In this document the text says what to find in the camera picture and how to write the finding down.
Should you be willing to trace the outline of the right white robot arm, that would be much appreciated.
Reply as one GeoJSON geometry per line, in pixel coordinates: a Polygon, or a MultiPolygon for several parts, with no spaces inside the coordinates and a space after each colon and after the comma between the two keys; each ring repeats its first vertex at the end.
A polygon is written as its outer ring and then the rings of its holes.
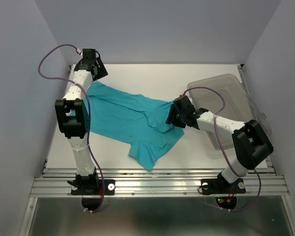
{"type": "Polygon", "coordinates": [[[233,142],[235,160],[228,161],[228,166],[216,178],[201,182],[199,191],[204,195],[226,194],[232,190],[245,193],[242,178],[274,151],[267,134],[256,120],[235,121],[215,115],[205,108],[195,109],[185,95],[173,101],[166,123],[213,132],[218,140],[223,137],[233,142]]]}

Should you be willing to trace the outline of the turquoise t shirt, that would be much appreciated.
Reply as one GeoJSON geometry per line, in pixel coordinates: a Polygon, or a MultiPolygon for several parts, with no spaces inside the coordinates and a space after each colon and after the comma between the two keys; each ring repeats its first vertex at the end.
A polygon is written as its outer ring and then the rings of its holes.
{"type": "Polygon", "coordinates": [[[182,128],[166,124],[171,102],[130,94],[100,82],[87,90],[93,133],[131,145],[128,155],[152,170],[184,135],[182,128]]]}

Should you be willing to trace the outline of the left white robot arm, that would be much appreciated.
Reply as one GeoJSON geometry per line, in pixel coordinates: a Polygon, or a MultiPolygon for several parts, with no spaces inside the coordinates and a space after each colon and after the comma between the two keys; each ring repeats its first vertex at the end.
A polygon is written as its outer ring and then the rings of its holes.
{"type": "Polygon", "coordinates": [[[101,195],[102,183],[89,150],[89,105],[84,100],[91,83],[107,76],[108,72],[100,56],[83,56],[71,72],[73,79],[67,93],[55,102],[59,130],[70,143],[77,167],[75,179],[68,183],[72,186],[72,195],[101,195]]]}

